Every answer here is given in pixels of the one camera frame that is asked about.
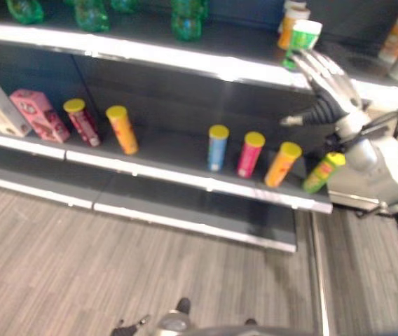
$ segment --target gray shelf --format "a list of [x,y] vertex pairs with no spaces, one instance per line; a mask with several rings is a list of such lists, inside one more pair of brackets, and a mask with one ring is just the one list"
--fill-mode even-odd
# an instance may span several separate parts
[[0,187],[91,209],[111,178],[109,171],[0,148]]
[[295,252],[291,209],[0,148],[0,187],[151,223]]
[[[42,3],[46,20],[33,26],[14,22],[7,7],[0,5],[0,43],[168,67],[225,81],[309,90],[300,73],[281,66],[284,51],[277,48],[275,33],[269,29],[211,21],[199,41],[185,43],[173,37],[168,13],[119,15],[111,10],[111,31],[87,34],[76,26],[72,10],[62,1]],[[355,86],[363,99],[398,107],[398,82],[387,77],[388,64],[325,36],[316,48],[357,79]]]
[[56,160],[65,159],[65,149],[63,145],[42,141],[33,132],[28,134],[25,138],[0,134],[0,147],[42,155]]
[[147,178],[115,176],[94,210],[270,249],[296,250],[290,209]]
[[293,209],[326,214],[331,213],[333,209],[326,188],[312,195],[301,189],[301,182],[307,172],[303,158],[298,160],[279,188],[268,188],[263,183],[263,177],[275,155],[275,152],[268,148],[262,151],[254,175],[245,179],[235,173],[241,150],[239,142],[229,141],[223,170],[212,173],[207,170],[206,136],[137,128],[140,150],[136,155],[128,156],[121,150],[110,127],[104,125],[103,129],[103,142],[96,148],[87,146],[77,134],[72,134],[62,145],[42,141],[36,136],[19,139],[0,134],[0,146],[46,157],[51,157],[49,153],[56,149],[64,151],[63,155],[60,153],[60,157],[68,162],[180,183],[201,190],[246,197]]

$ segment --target gray carpet floor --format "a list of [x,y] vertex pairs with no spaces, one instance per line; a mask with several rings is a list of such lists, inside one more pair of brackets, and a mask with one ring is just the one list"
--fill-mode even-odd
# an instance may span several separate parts
[[[0,335],[108,336],[182,296],[201,327],[260,324],[317,333],[310,214],[298,252],[268,251],[0,189]],[[317,215],[332,335],[398,330],[398,232],[335,210]]]

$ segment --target metal robot arm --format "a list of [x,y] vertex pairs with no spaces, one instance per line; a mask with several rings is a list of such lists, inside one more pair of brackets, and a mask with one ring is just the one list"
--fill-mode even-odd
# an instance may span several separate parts
[[[347,163],[376,193],[380,208],[398,214],[398,111],[371,120],[344,70],[314,50],[297,50],[291,56],[315,91],[317,103],[299,115],[281,120],[284,126],[334,124],[338,144]],[[394,136],[385,122],[397,119]]]

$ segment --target pringles can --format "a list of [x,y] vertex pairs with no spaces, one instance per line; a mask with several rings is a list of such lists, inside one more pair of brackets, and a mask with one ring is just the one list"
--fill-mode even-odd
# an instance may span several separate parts
[[316,168],[308,175],[302,184],[307,193],[316,193],[329,180],[331,175],[336,173],[339,167],[345,165],[344,154],[330,152],[319,162]]
[[66,101],[64,110],[68,113],[71,122],[84,142],[92,147],[101,144],[95,121],[85,109],[85,102],[82,99],[75,98]]
[[249,132],[246,134],[237,168],[239,176],[248,179],[252,175],[265,142],[266,140],[261,133]]
[[218,172],[222,168],[229,134],[228,128],[223,125],[213,125],[208,131],[208,169],[212,172]]
[[107,109],[106,116],[124,153],[135,154],[138,151],[138,143],[129,121],[128,110],[124,106],[115,105]]
[[288,141],[282,143],[277,156],[264,178],[264,183],[268,187],[278,187],[288,174],[289,170],[291,170],[292,165],[301,155],[302,148],[300,148],[298,144]]

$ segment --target blue chip can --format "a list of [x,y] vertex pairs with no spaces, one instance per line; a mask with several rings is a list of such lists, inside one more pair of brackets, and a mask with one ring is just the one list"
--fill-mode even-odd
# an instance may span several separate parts
[[230,132],[223,125],[213,125],[209,130],[208,169],[212,172],[221,170],[226,156],[227,138]]

